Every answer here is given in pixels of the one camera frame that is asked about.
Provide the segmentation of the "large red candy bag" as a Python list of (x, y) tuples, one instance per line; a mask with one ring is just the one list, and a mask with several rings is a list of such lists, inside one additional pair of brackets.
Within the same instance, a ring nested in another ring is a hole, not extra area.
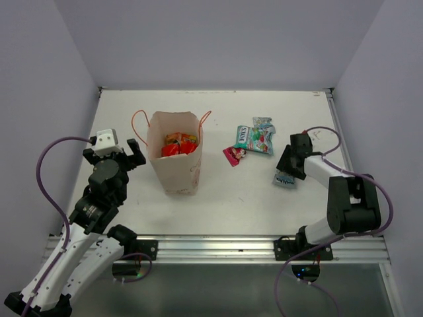
[(161, 149), (162, 157), (171, 157), (171, 156), (179, 155), (179, 154), (180, 154), (180, 145), (178, 143), (165, 145)]

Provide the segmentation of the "silver blue snack packet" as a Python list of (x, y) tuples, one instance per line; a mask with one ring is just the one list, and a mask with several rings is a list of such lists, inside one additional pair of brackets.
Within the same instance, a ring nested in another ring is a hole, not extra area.
[(264, 129), (270, 133), (276, 132), (276, 129), (272, 124), (272, 118), (270, 117), (253, 117), (252, 121), (255, 128)]

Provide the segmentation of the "printed bear paper bag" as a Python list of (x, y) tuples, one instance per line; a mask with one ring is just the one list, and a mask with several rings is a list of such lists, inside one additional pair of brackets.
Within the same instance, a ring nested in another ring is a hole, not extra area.
[[(203, 124), (212, 112), (201, 118), (192, 112), (155, 112), (148, 117), (145, 110), (136, 111), (131, 127), (147, 149), (147, 158), (166, 194), (194, 195), (200, 179), (204, 144)], [(162, 157), (165, 137), (171, 133), (186, 133), (197, 137), (197, 148), (189, 155)]]

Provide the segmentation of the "orange fruit candy bag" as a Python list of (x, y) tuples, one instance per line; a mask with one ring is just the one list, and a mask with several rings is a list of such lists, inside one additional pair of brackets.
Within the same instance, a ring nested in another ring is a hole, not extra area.
[(182, 142), (189, 142), (193, 144), (197, 144), (197, 137), (195, 135), (190, 135), (186, 133), (176, 132), (166, 135), (165, 143), (166, 145), (175, 144), (175, 143), (182, 143)]

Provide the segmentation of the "pink small snack packet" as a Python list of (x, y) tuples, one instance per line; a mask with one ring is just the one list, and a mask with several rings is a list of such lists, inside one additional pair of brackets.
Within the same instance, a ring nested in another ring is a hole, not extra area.
[(242, 148), (228, 147), (223, 150), (223, 154), (225, 155), (225, 158), (228, 160), (229, 164), (232, 167), (235, 167), (240, 163), (240, 160), (246, 156), (247, 151)]

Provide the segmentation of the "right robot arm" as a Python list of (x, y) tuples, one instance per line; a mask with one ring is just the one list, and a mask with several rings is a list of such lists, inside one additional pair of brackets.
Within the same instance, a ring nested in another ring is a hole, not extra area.
[(301, 227), (294, 240), (280, 238), (278, 248), (309, 259), (318, 245), (344, 234), (361, 234), (381, 226), (381, 212), (376, 186), (371, 176), (355, 176), (332, 167), (321, 152), (313, 150), (311, 138), (305, 133), (290, 136), (277, 165), (277, 171), (294, 180), (312, 178), (328, 190), (325, 217)]

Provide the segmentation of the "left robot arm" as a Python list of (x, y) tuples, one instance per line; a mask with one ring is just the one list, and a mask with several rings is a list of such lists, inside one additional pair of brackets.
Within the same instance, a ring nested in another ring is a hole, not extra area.
[(9, 293), (5, 306), (19, 316), (70, 316), (87, 287), (116, 260), (150, 256), (137, 250), (137, 235), (123, 225), (109, 227), (127, 198), (128, 172), (146, 163), (135, 139), (131, 155), (112, 135), (91, 137), (83, 151), (93, 172), (70, 216), (65, 232), (42, 269), (21, 291)]

